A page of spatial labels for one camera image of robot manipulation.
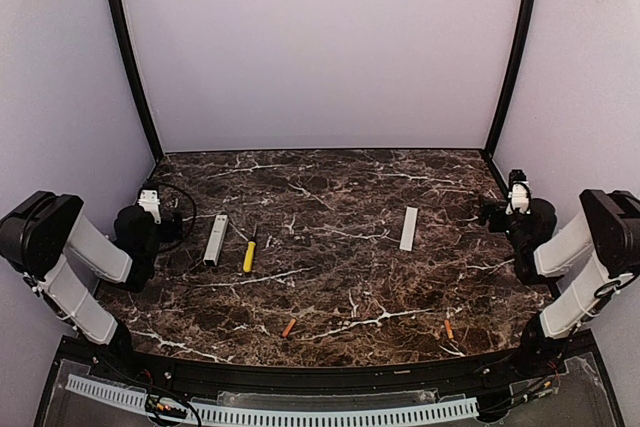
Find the white remote control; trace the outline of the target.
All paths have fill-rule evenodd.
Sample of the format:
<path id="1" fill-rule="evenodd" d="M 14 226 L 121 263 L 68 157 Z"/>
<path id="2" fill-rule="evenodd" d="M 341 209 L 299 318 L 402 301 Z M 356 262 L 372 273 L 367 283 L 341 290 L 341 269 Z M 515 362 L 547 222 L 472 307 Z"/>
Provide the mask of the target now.
<path id="1" fill-rule="evenodd" d="M 203 263 L 206 266 L 218 265 L 228 223 L 229 218 L 226 214 L 215 217 L 203 255 Z"/>

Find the yellow handled screwdriver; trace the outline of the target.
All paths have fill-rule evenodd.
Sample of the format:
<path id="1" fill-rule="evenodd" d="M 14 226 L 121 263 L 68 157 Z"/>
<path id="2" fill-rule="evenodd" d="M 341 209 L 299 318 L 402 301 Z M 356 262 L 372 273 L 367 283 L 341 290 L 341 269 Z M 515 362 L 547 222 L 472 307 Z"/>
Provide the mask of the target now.
<path id="1" fill-rule="evenodd" d="M 258 225 L 255 225 L 253 232 L 247 241 L 245 256 L 244 256 L 243 265 L 242 265 L 242 270 L 244 273 L 250 273 L 253 269 L 255 250 L 257 245 L 257 242 L 256 242 L 257 230 L 258 230 Z"/>

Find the white battery cover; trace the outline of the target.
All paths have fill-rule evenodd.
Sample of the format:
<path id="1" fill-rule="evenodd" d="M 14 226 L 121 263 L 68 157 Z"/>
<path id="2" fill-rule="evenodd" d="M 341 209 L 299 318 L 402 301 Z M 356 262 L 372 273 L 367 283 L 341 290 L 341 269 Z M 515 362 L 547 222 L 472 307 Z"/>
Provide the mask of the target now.
<path id="1" fill-rule="evenodd" d="M 417 225 L 418 209 L 407 207 L 405 211 L 399 248 L 402 251 L 411 252 L 413 249 L 415 230 Z"/>

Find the orange battery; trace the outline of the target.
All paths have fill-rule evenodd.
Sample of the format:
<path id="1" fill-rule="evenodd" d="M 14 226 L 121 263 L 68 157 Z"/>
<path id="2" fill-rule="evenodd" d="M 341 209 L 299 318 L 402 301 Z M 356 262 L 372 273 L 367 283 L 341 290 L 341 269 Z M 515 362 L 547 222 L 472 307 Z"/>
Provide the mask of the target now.
<path id="1" fill-rule="evenodd" d="M 292 318 L 289 321 L 289 323 L 287 324 L 287 326 L 285 327 L 285 329 L 283 330 L 282 337 L 283 338 L 287 338 L 291 334 L 291 332 L 292 332 L 293 328 L 295 327 L 295 325 L 296 325 L 296 319 Z"/>
<path id="2" fill-rule="evenodd" d="M 454 337 L 453 329 L 448 319 L 444 320 L 444 327 L 445 327 L 447 338 L 449 340 L 454 340 L 455 337 Z"/>

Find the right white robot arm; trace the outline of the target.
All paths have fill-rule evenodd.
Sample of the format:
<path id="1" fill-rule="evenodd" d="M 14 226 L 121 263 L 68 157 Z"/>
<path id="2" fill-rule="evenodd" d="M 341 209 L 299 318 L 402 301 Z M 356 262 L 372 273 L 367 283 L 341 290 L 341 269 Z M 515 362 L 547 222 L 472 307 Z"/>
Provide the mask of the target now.
<path id="1" fill-rule="evenodd" d="M 514 270 L 524 285 L 576 275 L 564 291 L 525 325 L 510 359 L 522 376 L 561 362 L 570 340 L 639 277 L 639 200 L 628 191 L 586 189 L 581 208 L 562 229 L 554 206 L 533 198 L 523 182 L 502 202 L 481 199 L 478 221 L 507 237 Z"/>

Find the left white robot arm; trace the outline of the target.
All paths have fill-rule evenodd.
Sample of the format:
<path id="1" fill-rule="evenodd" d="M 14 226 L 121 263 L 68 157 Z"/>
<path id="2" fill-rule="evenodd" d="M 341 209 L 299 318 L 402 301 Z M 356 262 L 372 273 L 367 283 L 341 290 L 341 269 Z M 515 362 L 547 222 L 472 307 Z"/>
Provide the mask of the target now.
<path id="1" fill-rule="evenodd" d="M 162 245 L 182 239 L 182 218 L 162 215 L 159 189 L 151 184 L 119 211 L 114 233 L 109 239 L 90 221 L 80 197 L 37 191 L 2 218 L 1 256 L 61 321 L 127 361 L 133 356 L 129 329 L 99 304 L 73 266 L 140 292 L 155 275 Z"/>

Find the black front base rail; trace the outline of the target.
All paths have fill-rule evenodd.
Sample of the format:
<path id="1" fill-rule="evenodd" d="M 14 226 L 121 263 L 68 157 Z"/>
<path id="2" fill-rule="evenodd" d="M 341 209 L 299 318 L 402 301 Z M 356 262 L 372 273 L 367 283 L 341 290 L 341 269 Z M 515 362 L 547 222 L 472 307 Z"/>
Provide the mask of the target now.
<path id="1" fill-rule="evenodd" d="M 511 353 L 378 367 L 250 367 L 136 353 L 127 368 L 96 348 L 66 345 L 67 356 L 108 379 L 129 376 L 145 386 L 213 398 L 222 391 L 263 394 L 373 394 L 435 389 L 440 394 L 489 395 L 527 377 Z"/>

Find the right black frame post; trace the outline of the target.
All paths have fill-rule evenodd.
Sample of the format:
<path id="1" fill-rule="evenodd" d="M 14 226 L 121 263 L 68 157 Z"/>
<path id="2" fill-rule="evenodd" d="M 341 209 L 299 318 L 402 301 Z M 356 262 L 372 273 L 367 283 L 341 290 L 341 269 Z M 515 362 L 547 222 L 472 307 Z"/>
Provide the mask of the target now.
<path id="1" fill-rule="evenodd" d="M 498 147 L 518 78 L 535 0 L 520 0 L 505 75 L 484 151 L 493 158 Z"/>

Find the black frame post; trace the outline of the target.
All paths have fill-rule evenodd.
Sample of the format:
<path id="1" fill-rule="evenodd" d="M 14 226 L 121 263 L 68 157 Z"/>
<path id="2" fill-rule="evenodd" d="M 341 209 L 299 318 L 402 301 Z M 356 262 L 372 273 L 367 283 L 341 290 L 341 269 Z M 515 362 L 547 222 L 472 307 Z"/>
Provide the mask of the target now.
<path id="1" fill-rule="evenodd" d="M 141 123 L 147 145 L 155 162 L 164 157 L 160 138 L 152 119 L 151 110 L 144 92 L 136 56 L 128 29 L 123 0 L 108 0 L 112 24 L 118 43 L 121 60 Z"/>
<path id="2" fill-rule="evenodd" d="M 498 147 L 518 78 L 535 0 L 520 0 L 505 75 L 484 151 L 493 158 Z"/>

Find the left black frame post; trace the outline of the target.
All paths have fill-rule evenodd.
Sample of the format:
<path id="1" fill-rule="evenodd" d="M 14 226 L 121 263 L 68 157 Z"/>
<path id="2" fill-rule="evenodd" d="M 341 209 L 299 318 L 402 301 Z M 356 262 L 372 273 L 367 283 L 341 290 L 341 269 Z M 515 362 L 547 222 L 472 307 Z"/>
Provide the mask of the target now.
<path id="1" fill-rule="evenodd" d="M 160 138 L 152 119 L 151 110 L 144 92 L 136 56 L 128 29 L 123 0 L 108 0 L 112 24 L 118 43 L 121 60 L 141 123 L 147 145 L 155 162 L 164 157 Z"/>

